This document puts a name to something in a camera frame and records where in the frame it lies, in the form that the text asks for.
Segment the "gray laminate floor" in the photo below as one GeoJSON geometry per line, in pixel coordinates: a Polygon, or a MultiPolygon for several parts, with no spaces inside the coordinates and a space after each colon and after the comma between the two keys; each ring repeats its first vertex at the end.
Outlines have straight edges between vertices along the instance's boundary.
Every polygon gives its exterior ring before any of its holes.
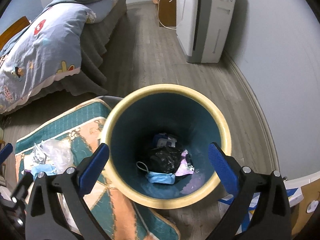
{"type": "MultiPolygon", "coordinates": [[[[231,70],[223,62],[188,64],[175,31],[158,26],[154,4],[128,5],[128,13],[115,29],[107,50],[101,69],[108,77],[106,88],[110,95],[124,97],[138,88],[156,83],[193,88],[211,99],[224,114],[231,131],[232,153],[239,163],[258,172],[271,172],[272,163],[260,123],[231,70]]],[[[14,144],[42,123],[94,96],[73,97],[62,91],[34,101],[5,117],[2,124],[4,140],[14,144]]],[[[13,156],[7,167],[8,182],[13,187],[13,156]]],[[[182,240],[202,240],[220,220],[217,199],[224,194],[220,185],[192,206],[159,213],[175,221],[182,240]]]]}

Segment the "cartoon print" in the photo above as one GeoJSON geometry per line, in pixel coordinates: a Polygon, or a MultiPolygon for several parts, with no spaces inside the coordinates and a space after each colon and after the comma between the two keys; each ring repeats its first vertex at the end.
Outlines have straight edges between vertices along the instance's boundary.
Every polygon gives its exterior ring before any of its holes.
{"type": "Polygon", "coordinates": [[[35,28],[35,31],[33,32],[33,35],[36,35],[39,33],[39,31],[41,31],[44,23],[46,20],[42,20],[41,22],[39,22],[39,24],[37,25],[37,27],[35,28]]]}
{"type": "Polygon", "coordinates": [[[32,60],[30,60],[29,62],[28,62],[28,65],[29,65],[29,69],[33,69],[33,62],[32,62],[32,60]]]}
{"type": "Polygon", "coordinates": [[[63,73],[63,72],[67,72],[67,71],[71,71],[71,70],[74,70],[75,69],[75,65],[70,65],[68,68],[67,68],[67,64],[65,61],[62,61],[61,62],[61,69],[58,69],[57,71],[57,74],[58,73],[63,73]]]}
{"type": "Polygon", "coordinates": [[[8,57],[8,54],[0,58],[0,67],[2,66],[3,62],[7,59],[7,57],[8,57]]]}
{"type": "Polygon", "coordinates": [[[94,11],[87,12],[86,15],[87,15],[87,20],[85,23],[94,23],[94,21],[97,18],[97,15],[95,14],[94,11]]]}
{"type": "Polygon", "coordinates": [[[7,88],[6,85],[4,85],[3,88],[4,88],[5,99],[10,103],[13,103],[13,96],[11,95],[9,89],[7,88]]]}
{"type": "Polygon", "coordinates": [[[16,63],[14,65],[14,70],[11,71],[11,74],[15,79],[17,79],[18,81],[21,81],[24,75],[24,71],[22,68],[18,67],[18,64],[16,63]]]}

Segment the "trash can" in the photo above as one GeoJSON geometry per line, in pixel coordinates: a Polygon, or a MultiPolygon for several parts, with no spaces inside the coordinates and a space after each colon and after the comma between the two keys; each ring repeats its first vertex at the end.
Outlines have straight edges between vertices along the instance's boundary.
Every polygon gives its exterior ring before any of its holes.
{"type": "Polygon", "coordinates": [[[231,155],[231,135],[221,111],[201,93],[174,84],[141,88],[121,100],[109,114],[101,142],[110,147],[105,169],[115,186],[147,207],[175,209],[212,192],[220,180],[208,159],[217,142],[231,155]],[[169,133],[188,150],[195,172],[173,185],[150,183],[136,166],[136,156],[157,133],[169,133]]]}

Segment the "yellow trash can rim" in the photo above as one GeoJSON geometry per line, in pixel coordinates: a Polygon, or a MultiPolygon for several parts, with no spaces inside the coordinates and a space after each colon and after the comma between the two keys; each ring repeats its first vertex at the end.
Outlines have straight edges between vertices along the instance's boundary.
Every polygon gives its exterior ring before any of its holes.
{"type": "Polygon", "coordinates": [[[210,113],[210,115],[213,117],[218,126],[221,137],[221,149],[226,155],[231,156],[231,134],[227,121],[224,118],[221,111],[211,100],[209,100],[203,94],[191,88],[175,84],[157,84],[138,89],[132,92],[131,94],[127,95],[114,107],[114,109],[109,114],[101,133],[101,142],[107,144],[110,147],[110,157],[107,164],[105,165],[105,170],[107,171],[108,177],[111,179],[114,185],[120,190],[121,193],[123,193],[129,199],[143,206],[156,209],[181,208],[196,203],[199,200],[206,197],[209,193],[211,193],[220,183],[220,179],[217,173],[214,172],[211,178],[200,189],[196,190],[195,192],[187,196],[175,199],[157,199],[145,196],[139,193],[138,191],[132,189],[119,176],[112,162],[112,148],[110,143],[112,131],[114,126],[116,125],[117,120],[119,119],[121,114],[134,102],[148,95],[157,93],[180,94],[193,99],[194,101],[198,102],[201,106],[203,106],[210,113]]]}

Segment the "patterned mattress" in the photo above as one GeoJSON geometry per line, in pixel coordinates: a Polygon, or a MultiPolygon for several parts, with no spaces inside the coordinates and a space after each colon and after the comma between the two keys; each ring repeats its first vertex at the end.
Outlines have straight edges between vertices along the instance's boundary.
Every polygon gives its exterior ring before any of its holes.
{"type": "MultiPolygon", "coordinates": [[[[50,138],[66,141],[74,155],[74,166],[97,149],[98,139],[111,108],[94,98],[66,111],[44,123],[16,144],[16,175],[30,170],[33,143],[50,138]]],[[[92,214],[114,240],[179,240],[176,226],[161,217],[153,209],[132,202],[124,196],[103,170],[92,192],[84,196],[92,214]]]]}

